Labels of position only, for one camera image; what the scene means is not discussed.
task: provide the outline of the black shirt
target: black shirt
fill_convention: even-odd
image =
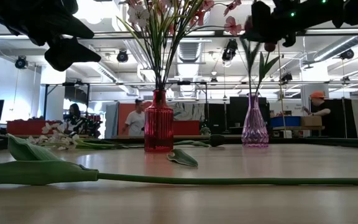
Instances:
[[[321,132],[322,136],[329,136],[332,138],[339,138],[341,137],[341,133],[338,133],[336,128],[336,119],[333,109],[327,106],[327,104],[321,103],[320,106],[318,106],[318,111],[321,111],[323,109],[330,109],[331,112],[325,116],[321,117],[321,120],[323,122],[323,126],[325,127],[324,130]]]

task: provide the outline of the ceiling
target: ceiling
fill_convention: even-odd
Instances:
[[[102,4],[99,10],[100,15],[103,15],[103,18],[96,18],[96,22],[100,21],[97,24],[90,24],[88,21],[90,19],[84,19],[87,16],[95,15],[92,13],[92,10],[88,10],[89,12],[84,13],[84,10],[87,9],[87,4],[84,2],[89,3],[91,0],[78,0],[80,5],[81,15],[78,16],[81,21],[84,22],[90,29],[95,32],[114,32],[115,27],[117,27],[116,23],[117,20],[115,19],[116,16],[119,16],[119,8],[115,5],[114,2],[103,2],[98,3]],[[229,4],[228,1],[215,1],[221,2],[224,4]],[[250,15],[250,3],[252,1],[242,0],[242,5],[238,6],[235,10],[231,11],[227,16],[233,16],[236,18],[236,22],[238,24],[244,24],[246,17]],[[265,1],[266,3],[273,6],[272,1]],[[215,6],[211,10],[211,15],[209,17],[209,21],[207,25],[214,25],[214,26],[223,26],[225,23],[225,19],[223,16],[223,12],[225,10],[224,6]],[[314,28],[334,28],[334,26],[328,22],[325,24],[318,25]],[[9,31],[4,27],[0,26],[0,34],[8,34]],[[217,79],[219,82],[240,82],[240,81],[247,81],[247,72],[245,67],[245,55],[244,49],[241,47],[240,42],[239,44],[239,53],[233,58],[232,64],[230,67],[223,67],[223,62],[221,59],[221,54],[223,49],[225,48],[228,40],[230,37],[225,38],[205,38],[202,43],[202,50],[201,50],[201,62],[199,63],[199,69],[196,73],[196,76],[193,77],[193,80],[206,80],[209,81],[212,77],[211,72],[217,73]],[[300,79],[300,72],[301,67],[299,61],[303,61],[306,58],[301,58],[302,54],[307,54],[308,57],[312,57],[313,53],[319,52],[320,50],[325,49],[326,47],[330,46],[332,43],[337,42],[338,40],[344,37],[341,36],[321,36],[321,37],[297,37],[296,44],[289,48],[280,47],[280,53],[278,52],[278,48],[270,56],[270,58],[276,57],[278,55],[283,56],[280,60],[280,65],[286,65],[288,62],[295,61],[295,66],[287,67],[286,72],[291,72],[293,75],[294,80]],[[132,52],[129,53],[129,60],[126,63],[118,63],[116,60],[116,55],[119,49],[126,49],[127,45],[125,43],[127,40],[117,40],[117,39],[95,39],[95,40],[80,40],[81,44],[85,46],[91,46],[95,49],[97,53],[102,56],[102,62],[106,70],[111,72],[119,82],[143,82],[144,80],[140,78],[138,75],[138,62],[133,56]],[[0,41],[0,51],[3,53],[2,56],[4,57],[11,57],[15,58],[18,55],[27,55],[27,59],[30,63],[37,63],[39,65],[46,65],[46,61],[44,59],[44,52],[48,49],[47,45],[38,47],[32,44],[29,40],[1,40]],[[358,45],[353,47],[352,50],[355,53],[354,59],[350,61],[345,61],[344,67],[342,67],[342,61],[335,58],[330,58],[325,63],[328,66],[328,74],[329,79],[332,80],[340,80],[344,74],[356,74],[358,71]],[[253,67],[252,74],[256,75],[259,71],[258,68],[258,60],[255,62],[255,66]],[[268,73],[269,76],[266,77],[265,81],[275,80],[277,81],[280,76],[279,72],[279,63],[277,63],[271,71]],[[178,74],[177,66],[172,66],[170,70],[169,78],[176,78],[180,79],[181,75]],[[76,63],[70,69],[67,70],[67,79],[74,80],[74,79],[82,79],[83,82],[91,82],[91,83],[100,83],[102,81],[101,74],[94,69],[94,66],[89,65],[87,63]],[[352,78],[351,80],[358,80],[358,75]],[[299,86],[294,85],[287,85],[285,88],[294,87],[292,90],[298,90]],[[242,88],[246,88],[246,86],[239,86],[239,85],[217,85],[217,86],[209,86],[210,90],[214,91],[216,89],[217,97],[220,97],[219,89],[228,89],[233,90],[237,89],[236,91],[233,90],[233,94],[235,95],[238,90]],[[271,92],[277,92],[280,88],[278,85],[270,85],[269,87],[264,86],[264,88],[268,89]],[[331,85],[330,88],[333,90],[335,88],[342,88],[342,85]],[[149,88],[140,88],[140,91],[151,91],[152,86]],[[180,91],[180,88],[177,86],[172,87],[173,91]],[[358,91],[358,85],[351,86],[347,88],[348,91]],[[92,87],[92,91],[123,91],[121,88],[112,88],[111,86],[94,86]]]

